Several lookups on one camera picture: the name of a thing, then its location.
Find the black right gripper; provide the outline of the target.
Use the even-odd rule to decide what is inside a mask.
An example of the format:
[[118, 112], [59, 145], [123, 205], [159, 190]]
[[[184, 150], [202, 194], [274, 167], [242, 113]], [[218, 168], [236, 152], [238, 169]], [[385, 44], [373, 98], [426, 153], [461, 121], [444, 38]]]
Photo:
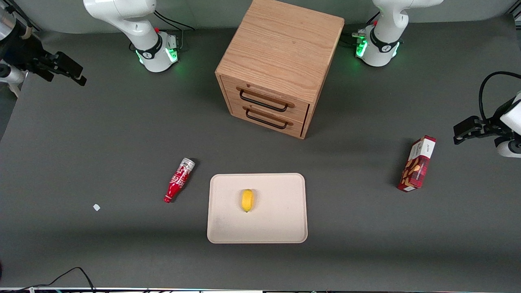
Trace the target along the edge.
[[80, 86], [85, 86], [83, 67], [63, 52], [50, 53], [37, 37], [21, 39], [18, 35], [4, 38], [4, 61], [21, 71], [28, 71], [51, 82], [54, 68]]

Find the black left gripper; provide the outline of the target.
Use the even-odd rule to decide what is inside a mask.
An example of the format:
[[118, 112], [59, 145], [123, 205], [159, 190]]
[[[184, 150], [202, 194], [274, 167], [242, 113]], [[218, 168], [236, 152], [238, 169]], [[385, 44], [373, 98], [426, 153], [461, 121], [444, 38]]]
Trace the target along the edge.
[[469, 138], [486, 138], [491, 136], [504, 136], [500, 126], [490, 124], [487, 120], [481, 120], [478, 116], [471, 116], [471, 122], [460, 122], [453, 127], [454, 145], [459, 145]]

